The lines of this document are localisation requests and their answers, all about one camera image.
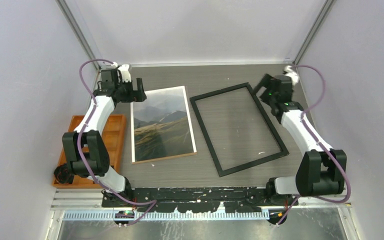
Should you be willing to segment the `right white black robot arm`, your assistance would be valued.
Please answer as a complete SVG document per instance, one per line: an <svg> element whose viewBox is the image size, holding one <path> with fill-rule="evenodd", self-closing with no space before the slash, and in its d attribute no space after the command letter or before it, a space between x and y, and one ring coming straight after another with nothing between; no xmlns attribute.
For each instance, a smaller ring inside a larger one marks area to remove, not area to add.
<svg viewBox="0 0 384 240"><path fill-rule="evenodd" d="M345 199L348 200L351 185L346 176L347 155L323 140L308 123L301 104L292 100L298 79L292 73L265 74L252 91L257 94L264 88L260 100L270 106L271 114L290 133L302 154L295 175L269 180L265 198L271 205L279 205L286 195L321 198L347 191Z"/></svg>

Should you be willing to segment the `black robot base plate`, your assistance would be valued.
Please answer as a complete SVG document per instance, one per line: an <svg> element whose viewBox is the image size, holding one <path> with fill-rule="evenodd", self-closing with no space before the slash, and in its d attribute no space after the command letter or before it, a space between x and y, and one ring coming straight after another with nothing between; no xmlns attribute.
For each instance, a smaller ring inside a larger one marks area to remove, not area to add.
<svg viewBox="0 0 384 240"><path fill-rule="evenodd" d="M258 186L241 187L142 187L131 190L121 200L102 190L102 207L132 208L140 213L214 213L223 207L226 213L255 213L260 207L286 210L292 195L274 195Z"/></svg>

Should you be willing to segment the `black wooden picture frame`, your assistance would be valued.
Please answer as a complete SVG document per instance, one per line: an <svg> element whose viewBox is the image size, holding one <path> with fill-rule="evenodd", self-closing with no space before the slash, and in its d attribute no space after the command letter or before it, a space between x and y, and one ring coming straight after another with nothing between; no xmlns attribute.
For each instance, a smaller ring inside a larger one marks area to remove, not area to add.
<svg viewBox="0 0 384 240"><path fill-rule="evenodd" d="M219 177L289 155L248 82L192 96L190 104Z"/></svg>

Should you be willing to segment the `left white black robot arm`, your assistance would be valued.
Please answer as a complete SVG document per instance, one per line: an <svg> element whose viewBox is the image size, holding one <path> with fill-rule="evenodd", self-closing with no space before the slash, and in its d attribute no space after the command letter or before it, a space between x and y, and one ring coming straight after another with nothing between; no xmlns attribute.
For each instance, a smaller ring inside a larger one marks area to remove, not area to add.
<svg viewBox="0 0 384 240"><path fill-rule="evenodd" d="M67 170L81 178L89 178L104 189L104 197L114 198L121 207L133 202L129 180L110 165L110 155L102 134L110 114L118 103L143 102L147 96L141 78L133 88L130 64L104 65L96 90L87 89L91 95L90 106L80 124L62 136Z"/></svg>

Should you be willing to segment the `mountain landscape photo board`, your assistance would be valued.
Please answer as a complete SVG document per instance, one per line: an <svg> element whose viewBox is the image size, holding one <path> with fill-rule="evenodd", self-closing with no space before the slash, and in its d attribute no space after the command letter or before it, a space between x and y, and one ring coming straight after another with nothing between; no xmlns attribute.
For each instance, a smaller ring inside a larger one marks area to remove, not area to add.
<svg viewBox="0 0 384 240"><path fill-rule="evenodd" d="M145 92L130 104L131 162L168 160L197 154L184 85Z"/></svg>

